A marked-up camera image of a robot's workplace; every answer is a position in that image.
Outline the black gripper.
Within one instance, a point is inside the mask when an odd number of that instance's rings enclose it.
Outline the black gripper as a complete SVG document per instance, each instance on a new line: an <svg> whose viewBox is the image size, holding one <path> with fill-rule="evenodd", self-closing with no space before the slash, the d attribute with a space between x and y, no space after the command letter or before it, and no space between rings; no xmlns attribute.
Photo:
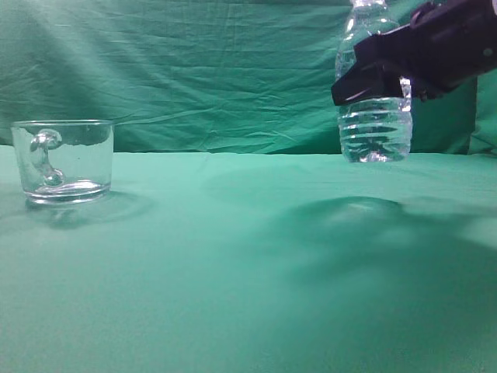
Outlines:
<svg viewBox="0 0 497 373"><path fill-rule="evenodd" d="M496 68L494 1L427 2L409 23L366 38L354 47L356 63L332 85L332 101L346 106L412 94L434 99Z"/></svg>

